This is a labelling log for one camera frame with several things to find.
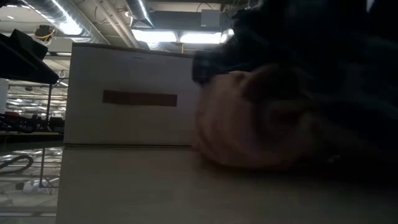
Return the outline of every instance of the brown tape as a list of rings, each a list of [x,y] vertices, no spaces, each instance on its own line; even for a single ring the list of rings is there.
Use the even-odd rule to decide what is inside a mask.
[[[136,106],[177,106],[177,96],[156,93],[129,93],[104,90],[103,103]]]

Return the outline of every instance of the white box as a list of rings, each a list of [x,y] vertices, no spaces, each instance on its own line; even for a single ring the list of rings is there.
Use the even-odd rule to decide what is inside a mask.
[[[67,144],[190,145],[200,88],[184,54],[74,44]],[[177,106],[103,103],[104,90],[177,96]]]

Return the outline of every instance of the ductwork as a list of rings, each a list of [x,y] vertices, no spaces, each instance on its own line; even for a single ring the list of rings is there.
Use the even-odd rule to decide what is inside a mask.
[[[131,16],[137,21],[141,21],[150,27],[154,27],[149,19],[149,10],[144,0],[126,0]]]
[[[71,0],[23,0],[58,30],[67,35],[82,35],[90,39],[73,39],[75,42],[109,44],[97,28]]]

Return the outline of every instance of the ceiling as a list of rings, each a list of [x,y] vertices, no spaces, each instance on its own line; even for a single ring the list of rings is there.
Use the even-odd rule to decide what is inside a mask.
[[[126,42],[118,34],[116,29],[109,23],[104,14],[97,8],[95,0],[68,0],[71,1],[78,10],[95,26],[99,33],[111,45],[127,47]],[[128,12],[125,0],[108,0],[117,10],[118,16],[123,20],[124,26],[131,29],[131,18]],[[53,26],[47,19],[37,13],[35,10],[27,7],[20,0],[11,0],[9,3],[18,5],[18,7],[2,7],[0,8],[0,33],[10,35],[14,29],[25,32],[34,36],[34,31],[39,25]],[[153,19],[157,30],[175,31],[177,38],[180,34],[187,30],[200,32],[223,32],[231,25],[231,21],[224,22],[223,13],[221,13],[221,25],[219,27],[209,28],[200,24],[201,10],[213,9],[220,11],[228,8],[239,9],[248,4],[247,1],[240,0],[209,0],[207,2],[198,2],[196,0],[147,0],[147,8],[149,16]],[[133,29],[140,29],[143,23],[134,23]],[[70,55],[59,56],[57,53],[70,53],[72,51],[72,43],[70,35],[62,33],[56,29],[56,32],[47,46],[50,55],[44,58],[46,63],[53,71],[60,74],[64,78],[52,89],[52,103],[50,111],[54,115],[64,115],[67,99],[67,85],[70,68]],[[163,50],[169,52],[183,52],[184,54],[194,54],[197,50],[212,49],[218,44],[189,44],[186,43],[182,47],[181,44],[173,42],[163,42]],[[16,111],[22,115],[31,116],[32,113],[44,114],[47,107],[47,95],[49,86],[39,83],[30,83],[23,81],[9,81],[9,96],[7,100],[7,108],[9,111]]]

